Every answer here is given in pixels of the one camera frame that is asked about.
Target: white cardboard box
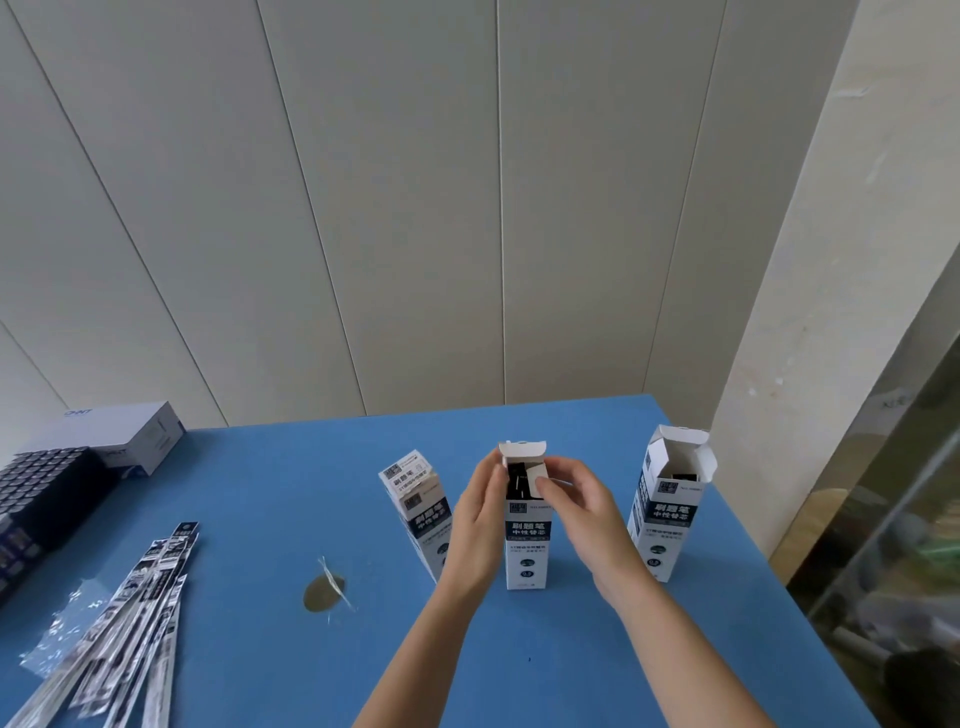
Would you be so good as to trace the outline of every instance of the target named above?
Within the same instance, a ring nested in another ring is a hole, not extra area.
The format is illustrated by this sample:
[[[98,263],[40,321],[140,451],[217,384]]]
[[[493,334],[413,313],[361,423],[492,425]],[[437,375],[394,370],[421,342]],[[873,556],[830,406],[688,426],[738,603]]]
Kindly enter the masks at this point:
[[[670,578],[717,460],[701,429],[660,425],[650,438],[627,530],[647,569]]]
[[[507,589],[546,587],[553,508],[537,490],[537,478],[547,477],[546,443],[500,443],[503,465],[510,476],[505,511]]]
[[[71,409],[17,452],[93,448],[120,477],[152,475],[183,436],[170,402]]]
[[[453,519],[444,486],[417,450],[380,472],[407,536],[434,581],[440,578],[450,548]]]

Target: forearm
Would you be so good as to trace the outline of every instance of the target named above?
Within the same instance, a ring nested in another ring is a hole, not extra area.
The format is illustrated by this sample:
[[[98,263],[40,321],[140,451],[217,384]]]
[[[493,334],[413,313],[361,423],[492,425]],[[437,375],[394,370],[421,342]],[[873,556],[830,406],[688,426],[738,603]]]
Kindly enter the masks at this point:
[[[616,583],[612,603],[671,728],[773,726],[700,628],[642,563]]]
[[[423,607],[354,728],[436,728],[476,606],[438,588]]]

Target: hand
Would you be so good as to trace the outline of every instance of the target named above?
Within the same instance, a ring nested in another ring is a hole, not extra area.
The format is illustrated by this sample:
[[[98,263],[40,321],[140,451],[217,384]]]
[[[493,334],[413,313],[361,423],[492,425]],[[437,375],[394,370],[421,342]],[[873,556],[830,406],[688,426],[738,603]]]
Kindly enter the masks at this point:
[[[438,594],[466,599],[474,609],[483,601],[503,560],[508,479],[498,449],[477,464],[453,509],[450,550],[437,584]]]
[[[566,535],[593,574],[601,596],[616,609],[625,581],[653,577],[627,533],[611,492],[590,468],[567,457],[547,457],[544,463],[554,479],[537,478],[537,488],[564,522]]]

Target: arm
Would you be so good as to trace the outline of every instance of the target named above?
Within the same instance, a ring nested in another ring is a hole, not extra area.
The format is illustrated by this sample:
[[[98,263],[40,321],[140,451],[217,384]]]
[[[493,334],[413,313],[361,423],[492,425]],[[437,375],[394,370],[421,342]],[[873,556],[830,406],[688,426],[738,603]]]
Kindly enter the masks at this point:
[[[453,511],[444,572],[353,728],[436,728],[470,620],[503,558],[507,471],[480,461]]]
[[[593,573],[630,636],[636,657],[671,728],[772,727],[773,722],[636,552],[613,497],[579,460],[548,457],[552,478],[540,494],[564,522],[577,555]],[[690,688],[696,687],[696,699]]]

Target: blue tabletop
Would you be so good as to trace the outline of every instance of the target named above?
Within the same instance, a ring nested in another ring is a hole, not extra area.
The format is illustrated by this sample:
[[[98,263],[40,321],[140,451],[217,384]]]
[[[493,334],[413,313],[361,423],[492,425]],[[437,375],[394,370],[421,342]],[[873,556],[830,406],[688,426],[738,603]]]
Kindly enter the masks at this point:
[[[664,422],[642,396],[188,432],[153,477],[121,483],[0,608],[0,724],[39,684],[19,655],[81,579],[112,590],[152,539],[200,521],[172,724],[348,726],[434,587],[378,471],[419,449],[453,502],[498,440],[546,440],[550,452],[586,461],[626,514]],[[321,555],[346,578],[355,612],[342,602],[329,613],[303,608]],[[876,725],[712,488],[668,589],[778,725]],[[546,590],[494,582],[444,725],[664,725],[626,633],[561,527]]]

